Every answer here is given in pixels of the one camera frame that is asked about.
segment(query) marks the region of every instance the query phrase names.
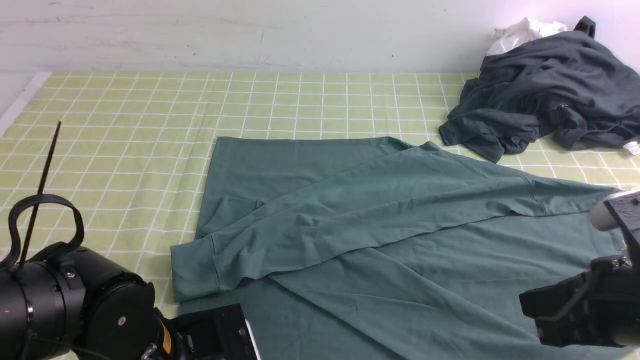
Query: green long-sleeve shirt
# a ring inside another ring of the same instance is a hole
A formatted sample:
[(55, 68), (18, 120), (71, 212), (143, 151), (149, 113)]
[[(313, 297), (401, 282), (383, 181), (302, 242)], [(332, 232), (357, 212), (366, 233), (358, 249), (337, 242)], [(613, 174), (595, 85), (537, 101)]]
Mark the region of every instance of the green long-sleeve shirt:
[(611, 192), (431, 143), (218, 138), (175, 300), (239, 302), (264, 359), (617, 357), (540, 345), (518, 301), (619, 252), (585, 216)]

